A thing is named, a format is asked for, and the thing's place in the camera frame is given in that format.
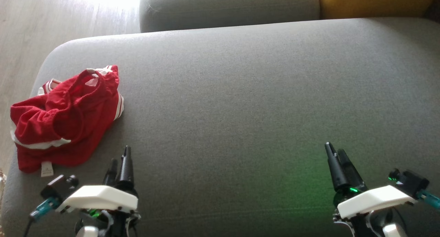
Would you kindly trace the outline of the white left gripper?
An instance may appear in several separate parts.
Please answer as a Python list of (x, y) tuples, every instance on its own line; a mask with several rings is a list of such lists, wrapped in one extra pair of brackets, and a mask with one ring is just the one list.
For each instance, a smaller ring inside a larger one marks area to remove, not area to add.
[(118, 161), (111, 160), (110, 167), (104, 176), (103, 185), (84, 185), (67, 197), (56, 212), (70, 213), (76, 209), (98, 209), (122, 211), (130, 213), (138, 208), (138, 198), (121, 190), (134, 189), (133, 160), (131, 147), (125, 146), (121, 156), (121, 166), (118, 176), (118, 189), (110, 187), (116, 184)]

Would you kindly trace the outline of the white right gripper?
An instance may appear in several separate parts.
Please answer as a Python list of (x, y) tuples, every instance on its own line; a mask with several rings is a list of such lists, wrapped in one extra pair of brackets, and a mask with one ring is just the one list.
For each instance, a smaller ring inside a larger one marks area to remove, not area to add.
[(339, 149), (337, 153), (331, 143), (325, 143), (324, 147), (336, 192), (333, 220), (350, 220), (373, 211), (416, 203), (416, 199), (391, 185), (367, 190), (365, 182), (344, 149)]

